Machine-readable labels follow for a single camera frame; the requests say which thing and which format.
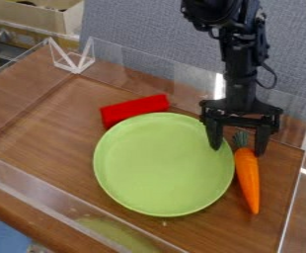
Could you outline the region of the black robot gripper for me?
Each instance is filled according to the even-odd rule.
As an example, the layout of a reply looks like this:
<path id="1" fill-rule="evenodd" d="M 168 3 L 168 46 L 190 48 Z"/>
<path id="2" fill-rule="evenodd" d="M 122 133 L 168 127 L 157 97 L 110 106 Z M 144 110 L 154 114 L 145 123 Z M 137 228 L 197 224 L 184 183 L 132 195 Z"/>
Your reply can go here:
<path id="1" fill-rule="evenodd" d="M 283 110 L 253 99 L 247 109 L 231 109 L 224 99 L 201 100 L 200 122 L 205 126 L 209 145 L 217 150 L 223 143 L 223 126 L 255 128 L 255 156 L 264 154 L 268 137 L 279 131 Z"/>

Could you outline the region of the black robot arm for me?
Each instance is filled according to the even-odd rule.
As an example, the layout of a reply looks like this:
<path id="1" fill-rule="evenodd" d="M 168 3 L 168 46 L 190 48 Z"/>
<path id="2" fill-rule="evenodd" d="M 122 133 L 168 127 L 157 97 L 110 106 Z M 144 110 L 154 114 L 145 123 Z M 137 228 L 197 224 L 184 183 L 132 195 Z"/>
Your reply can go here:
<path id="1" fill-rule="evenodd" d="M 256 69 L 268 58 L 259 0 L 180 0 L 180 13 L 196 31 L 219 41 L 225 62 L 225 97 L 199 102 L 209 145 L 215 149 L 221 146 L 223 127 L 252 128 L 255 155 L 260 156 L 269 136 L 279 131 L 283 110 L 255 96 L 260 85 Z"/>

